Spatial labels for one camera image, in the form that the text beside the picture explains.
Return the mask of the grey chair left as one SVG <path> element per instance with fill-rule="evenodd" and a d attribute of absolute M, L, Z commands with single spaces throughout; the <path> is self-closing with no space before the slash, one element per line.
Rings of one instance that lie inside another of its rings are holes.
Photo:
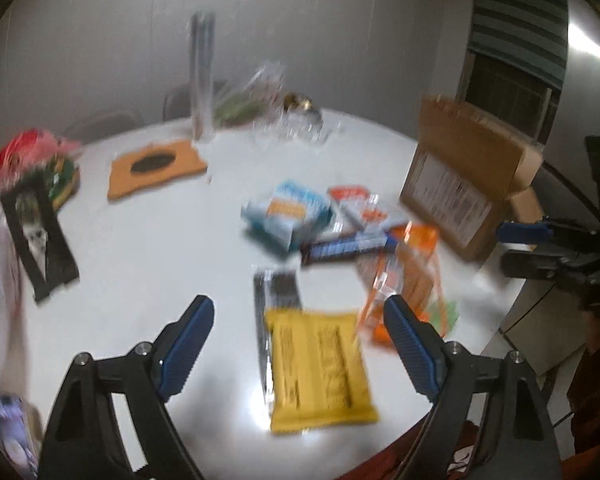
<path fill-rule="evenodd" d="M 91 116 L 82 118 L 71 125 L 62 134 L 65 138 L 90 144 L 110 136 L 142 128 L 143 119 L 134 110 L 118 108 L 103 110 Z"/>

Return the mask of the grey chair behind vase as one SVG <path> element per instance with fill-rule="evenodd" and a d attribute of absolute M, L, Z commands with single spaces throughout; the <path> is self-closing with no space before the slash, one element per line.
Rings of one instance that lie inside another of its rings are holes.
<path fill-rule="evenodd" d="M 215 80 L 212 82 L 209 98 L 211 115 L 214 115 L 215 98 L 219 93 L 223 92 L 226 85 L 226 80 Z M 172 122 L 172 120 L 186 118 L 192 114 L 190 90 L 192 90 L 192 87 L 189 84 L 181 84 L 166 92 L 162 107 L 162 120 L 164 122 Z"/>

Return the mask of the tall clear glass vase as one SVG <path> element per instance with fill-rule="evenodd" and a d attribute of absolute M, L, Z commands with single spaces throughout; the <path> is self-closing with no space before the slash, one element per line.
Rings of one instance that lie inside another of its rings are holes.
<path fill-rule="evenodd" d="M 214 33 L 214 12 L 196 12 L 192 15 L 189 31 L 189 91 L 196 142 L 213 138 Z"/>

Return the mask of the blue cracker package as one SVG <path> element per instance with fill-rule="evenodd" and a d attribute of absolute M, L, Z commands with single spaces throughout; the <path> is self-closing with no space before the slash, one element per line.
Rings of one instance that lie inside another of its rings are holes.
<path fill-rule="evenodd" d="M 287 180 L 268 194 L 248 200 L 240 215 L 279 249 L 294 252 L 329 226 L 334 208 L 323 194 Z"/>

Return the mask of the striped window blind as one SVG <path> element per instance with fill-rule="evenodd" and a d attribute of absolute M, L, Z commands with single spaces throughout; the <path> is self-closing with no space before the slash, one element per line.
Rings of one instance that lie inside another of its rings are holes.
<path fill-rule="evenodd" d="M 568 58 L 568 0 L 474 0 L 468 50 L 562 90 Z"/>

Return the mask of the yellow snack packet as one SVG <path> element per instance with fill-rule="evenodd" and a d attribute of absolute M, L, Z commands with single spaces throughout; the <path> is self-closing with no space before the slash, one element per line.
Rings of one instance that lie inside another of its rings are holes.
<path fill-rule="evenodd" d="M 266 324 L 272 336 L 274 434 L 378 422 L 355 314 L 276 309 L 268 312 Z"/>

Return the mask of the silver black snack bar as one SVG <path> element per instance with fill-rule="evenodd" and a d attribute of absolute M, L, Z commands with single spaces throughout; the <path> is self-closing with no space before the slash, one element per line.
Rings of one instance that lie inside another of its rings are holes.
<path fill-rule="evenodd" d="M 252 284 L 260 381 L 264 402 L 272 410 L 275 403 L 273 350 L 266 315 L 276 309 L 302 308 L 297 272 L 292 269 L 258 269 Z"/>

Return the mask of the red silver fish snack pouch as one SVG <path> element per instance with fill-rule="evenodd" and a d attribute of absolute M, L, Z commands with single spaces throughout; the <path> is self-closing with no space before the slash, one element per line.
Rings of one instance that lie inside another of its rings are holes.
<path fill-rule="evenodd" d="M 410 217 L 399 205 L 384 200 L 364 186 L 332 186 L 327 194 L 360 230 L 389 231 L 410 222 Z"/>

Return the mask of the crumpled clear plastic wrap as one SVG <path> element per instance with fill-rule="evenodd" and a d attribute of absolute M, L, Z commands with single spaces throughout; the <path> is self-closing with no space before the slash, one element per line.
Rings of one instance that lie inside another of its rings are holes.
<path fill-rule="evenodd" d="M 319 108 L 295 108 L 274 110 L 254 127 L 254 140 L 261 143 L 272 141 L 301 141 L 320 146 L 343 133 L 339 120 L 328 120 Z"/>

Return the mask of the green snack bag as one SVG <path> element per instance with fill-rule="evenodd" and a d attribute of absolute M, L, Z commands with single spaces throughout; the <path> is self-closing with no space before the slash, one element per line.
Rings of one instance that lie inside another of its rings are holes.
<path fill-rule="evenodd" d="M 46 162 L 43 176 L 48 198 L 58 211 L 76 194 L 80 185 L 80 168 L 70 157 L 56 155 Z"/>

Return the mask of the orange carrot snack bag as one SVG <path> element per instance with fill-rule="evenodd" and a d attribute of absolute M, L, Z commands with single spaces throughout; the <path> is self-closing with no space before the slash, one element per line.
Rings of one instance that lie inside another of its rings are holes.
<path fill-rule="evenodd" d="M 399 295 L 419 321 L 434 326 L 441 337 L 448 336 L 458 313 L 456 304 L 444 296 L 437 254 L 438 229 L 411 222 L 392 229 L 390 235 L 398 242 L 394 252 L 362 255 L 356 260 L 358 275 L 367 288 L 365 306 L 358 311 L 358 329 L 373 344 L 391 347 L 384 303 Z"/>

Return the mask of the window with bars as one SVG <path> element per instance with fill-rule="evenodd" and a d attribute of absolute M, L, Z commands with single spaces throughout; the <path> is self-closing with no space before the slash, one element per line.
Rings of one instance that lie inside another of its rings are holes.
<path fill-rule="evenodd" d="M 552 132 L 562 92 L 497 58 L 468 52 L 457 99 L 506 122 L 535 144 Z"/>

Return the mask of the brown blue chocolate bar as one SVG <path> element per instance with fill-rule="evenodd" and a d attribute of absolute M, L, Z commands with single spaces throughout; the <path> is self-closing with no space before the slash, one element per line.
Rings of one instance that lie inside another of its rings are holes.
<path fill-rule="evenodd" d="M 300 248 L 301 264 L 351 261 L 360 255 L 394 252 L 397 247 L 398 242 L 386 233 L 358 233 L 303 245 Z"/>

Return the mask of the stainless steel refrigerator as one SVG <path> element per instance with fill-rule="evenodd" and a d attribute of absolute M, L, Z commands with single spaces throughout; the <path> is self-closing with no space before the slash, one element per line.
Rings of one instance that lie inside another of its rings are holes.
<path fill-rule="evenodd" d="M 600 136 L 600 18 L 585 0 L 568 2 L 568 58 L 544 162 L 596 202 L 585 138 Z"/>

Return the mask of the gold foil cake tray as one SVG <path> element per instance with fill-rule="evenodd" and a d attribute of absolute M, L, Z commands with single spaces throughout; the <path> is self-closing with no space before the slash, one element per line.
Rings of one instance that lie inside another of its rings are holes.
<path fill-rule="evenodd" d="M 314 109 L 314 104 L 310 98 L 303 94 L 289 92 L 284 96 L 283 108 L 286 113 L 307 112 Z"/>

